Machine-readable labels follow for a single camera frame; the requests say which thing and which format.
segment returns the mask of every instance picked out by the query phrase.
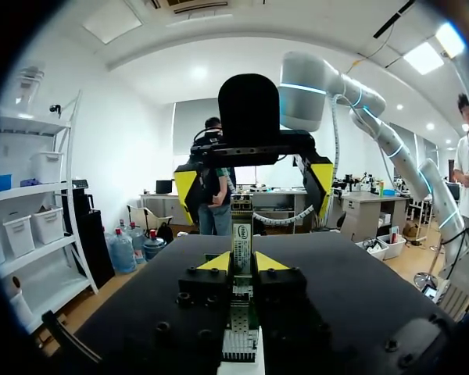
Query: jeans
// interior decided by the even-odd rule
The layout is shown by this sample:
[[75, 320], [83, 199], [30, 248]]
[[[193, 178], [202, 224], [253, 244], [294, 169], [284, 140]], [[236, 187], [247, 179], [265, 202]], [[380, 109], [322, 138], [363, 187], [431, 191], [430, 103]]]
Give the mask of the jeans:
[[200, 234], [212, 235], [216, 228], [218, 236], [231, 236], [231, 207], [229, 204], [210, 208], [202, 203], [198, 208]]

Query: white robotic arm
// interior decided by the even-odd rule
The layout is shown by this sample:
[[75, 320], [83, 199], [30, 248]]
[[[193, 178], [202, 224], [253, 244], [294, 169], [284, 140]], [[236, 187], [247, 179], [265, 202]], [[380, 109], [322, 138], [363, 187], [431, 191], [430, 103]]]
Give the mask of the white robotic arm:
[[341, 95], [338, 103], [351, 107], [353, 122], [379, 144], [404, 177], [412, 196], [421, 201], [432, 194], [441, 241], [446, 243], [445, 266], [439, 276], [450, 277], [469, 295], [469, 264], [464, 264], [469, 263], [469, 235], [464, 230], [464, 220], [435, 163], [427, 159], [417, 168], [399, 135], [378, 119], [385, 109], [385, 100], [323, 59], [301, 52], [285, 55], [278, 90], [281, 124], [308, 131], [319, 129], [326, 95]]

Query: blue box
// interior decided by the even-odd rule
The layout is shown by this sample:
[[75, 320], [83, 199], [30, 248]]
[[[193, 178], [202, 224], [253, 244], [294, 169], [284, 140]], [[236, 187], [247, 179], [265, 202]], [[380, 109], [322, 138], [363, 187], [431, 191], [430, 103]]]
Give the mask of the blue box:
[[12, 174], [2, 174], [0, 175], [0, 191], [10, 190], [13, 185], [13, 175]]

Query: man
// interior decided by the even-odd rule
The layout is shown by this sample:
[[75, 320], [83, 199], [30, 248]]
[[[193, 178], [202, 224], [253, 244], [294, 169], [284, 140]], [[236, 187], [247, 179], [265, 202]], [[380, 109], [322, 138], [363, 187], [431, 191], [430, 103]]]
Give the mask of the man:
[[[205, 122], [209, 129], [205, 137], [201, 137], [195, 145], [213, 144], [222, 135], [222, 126], [217, 117], [211, 117]], [[236, 185], [235, 168], [226, 168], [231, 182]], [[204, 169], [202, 171], [202, 202], [198, 209], [200, 234], [214, 234], [231, 236], [231, 191], [227, 186], [227, 177], [222, 169]]]
[[[469, 100], [465, 94], [459, 95], [458, 106], [465, 123], [469, 125]], [[455, 179], [463, 185], [460, 192], [459, 210], [464, 217], [466, 228], [469, 228], [469, 131], [459, 140], [456, 147], [453, 172]]]

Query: black table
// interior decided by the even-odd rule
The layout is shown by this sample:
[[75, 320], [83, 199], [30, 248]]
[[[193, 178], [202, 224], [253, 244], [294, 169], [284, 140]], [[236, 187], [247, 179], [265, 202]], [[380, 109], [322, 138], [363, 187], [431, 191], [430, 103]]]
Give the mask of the black table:
[[[254, 249], [286, 266], [297, 266], [307, 279], [307, 294], [330, 324], [332, 347], [353, 347], [366, 354], [409, 320], [437, 313], [451, 319], [384, 263], [338, 233], [255, 237]], [[175, 307], [177, 279], [205, 254], [226, 252], [229, 237], [189, 235], [161, 251], [102, 305], [76, 336], [101, 356], [120, 350], [124, 337], [145, 340]]]

